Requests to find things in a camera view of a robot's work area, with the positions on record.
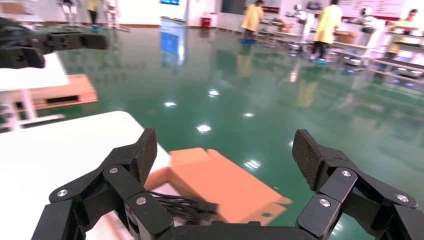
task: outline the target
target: textured fingertip pad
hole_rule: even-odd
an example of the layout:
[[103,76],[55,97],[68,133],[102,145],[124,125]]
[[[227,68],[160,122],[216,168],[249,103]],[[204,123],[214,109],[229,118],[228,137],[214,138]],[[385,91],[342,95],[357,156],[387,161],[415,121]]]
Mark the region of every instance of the textured fingertip pad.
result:
[[306,129],[296,131],[291,152],[312,191],[315,191],[317,173],[321,163],[324,162],[324,156],[318,150],[319,146]]
[[139,181],[144,186],[158,154],[155,129],[146,128],[136,143],[125,148],[124,157],[137,159]]

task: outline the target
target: cardboard box on shelf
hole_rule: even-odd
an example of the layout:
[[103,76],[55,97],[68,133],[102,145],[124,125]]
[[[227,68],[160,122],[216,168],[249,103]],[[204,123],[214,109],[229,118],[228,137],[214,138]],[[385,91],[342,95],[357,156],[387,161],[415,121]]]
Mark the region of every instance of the cardboard box on shelf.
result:
[[358,34],[350,31],[337,31],[335,41],[344,44],[354,44]]
[[290,33],[290,30],[293,28],[291,23],[282,23],[278,26],[278,32],[280,33]]

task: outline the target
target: table leg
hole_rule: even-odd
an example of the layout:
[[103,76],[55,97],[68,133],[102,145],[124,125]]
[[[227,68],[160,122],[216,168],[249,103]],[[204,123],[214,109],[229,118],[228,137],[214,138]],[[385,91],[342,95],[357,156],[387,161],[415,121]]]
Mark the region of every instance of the table leg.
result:
[[3,91],[0,92],[0,105],[4,105],[8,114],[5,118],[6,123],[0,124],[0,129],[9,128],[11,131],[21,129],[19,114],[15,108],[15,103],[12,101],[12,92]]
[[55,115],[50,115],[50,116],[39,117],[37,115],[37,111],[34,109],[33,100],[31,98],[30,91],[28,89],[23,89],[20,92],[21,92],[21,96],[22,96],[23,108],[25,110],[26,118],[27,118],[25,120],[20,121],[20,123],[22,125],[35,124],[35,123],[65,118],[65,115],[63,115],[63,114],[55,114]]

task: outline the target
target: wooden pallet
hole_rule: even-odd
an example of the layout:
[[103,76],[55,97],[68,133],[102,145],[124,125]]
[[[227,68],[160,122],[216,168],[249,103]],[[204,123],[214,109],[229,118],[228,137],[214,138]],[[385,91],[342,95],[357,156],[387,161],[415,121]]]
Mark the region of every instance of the wooden pallet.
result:
[[[64,107],[97,102],[97,92],[85,74],[68,75],[69,84],[30,89],[32,103],[36,110]],[[15,91],[13,99],[16,108],[23,110],[20,91]]]

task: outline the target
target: white wall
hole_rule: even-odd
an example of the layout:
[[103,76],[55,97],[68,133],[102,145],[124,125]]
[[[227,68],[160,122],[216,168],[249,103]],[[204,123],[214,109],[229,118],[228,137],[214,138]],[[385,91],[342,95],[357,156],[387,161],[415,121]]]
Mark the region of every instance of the white wall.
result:
[[120,0],[122,24],[159,25],[162,10],[159,0]]
[[182,19],[186,21],[187,20],[187,1],[188,0],[179,0],[179,5],[161,4],[160,14],[162,16],[166,16],[166,17],[170,17],[174,19]]
[[204,16],[212,17],[211,27],[217,26],[217,15],[210,13],[218,13],[217,2],[221,0],[188,0],[188,20],[187,24],[191,27],[199,27],[202,24],[201,18]]

